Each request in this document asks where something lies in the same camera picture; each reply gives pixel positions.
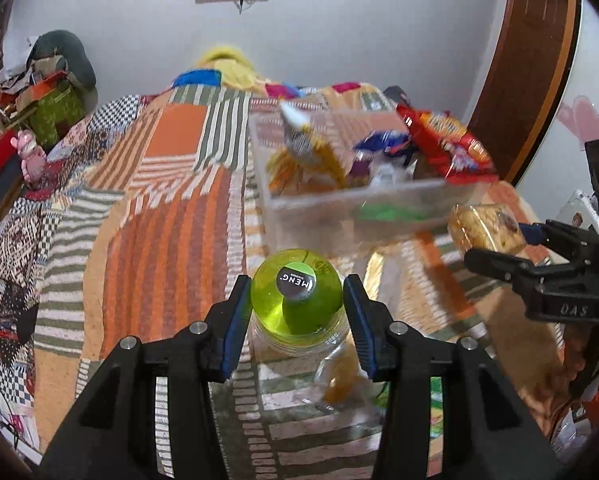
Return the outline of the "person's right hand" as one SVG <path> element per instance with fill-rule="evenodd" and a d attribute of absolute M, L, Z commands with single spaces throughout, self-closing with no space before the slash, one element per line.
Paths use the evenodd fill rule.
<path fill-rule="evenodd" d="M 562 382 L 565 391 L 569 391 L 569 385 L 576 379 L 587 364 L 584 357 L 591 327 L 585 324 L 567 324 L 563 327 L 563 367 Z"/>

